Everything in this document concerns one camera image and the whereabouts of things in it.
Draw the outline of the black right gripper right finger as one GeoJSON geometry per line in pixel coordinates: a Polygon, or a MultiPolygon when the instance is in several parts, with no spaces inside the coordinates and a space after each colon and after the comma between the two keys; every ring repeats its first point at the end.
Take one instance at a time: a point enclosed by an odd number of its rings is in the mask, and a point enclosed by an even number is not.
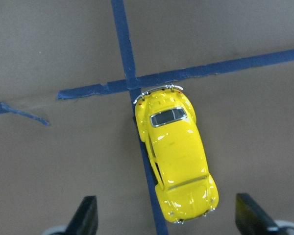
{"type": "Polygon", "coordinates": [[[235,223],[242,235],[294,235],[294,223],[273,220],[248,193],[236,194],[235,223]]]}

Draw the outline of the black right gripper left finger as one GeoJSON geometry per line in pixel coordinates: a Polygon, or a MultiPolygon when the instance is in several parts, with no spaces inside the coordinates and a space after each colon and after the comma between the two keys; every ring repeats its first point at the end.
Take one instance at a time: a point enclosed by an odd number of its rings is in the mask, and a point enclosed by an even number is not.
{"type": "Polygon", "coordinates": [[[68,224],[65,235],[95,235],[98,230],[97,197],[85,196],[72,220],[68,224]]]}

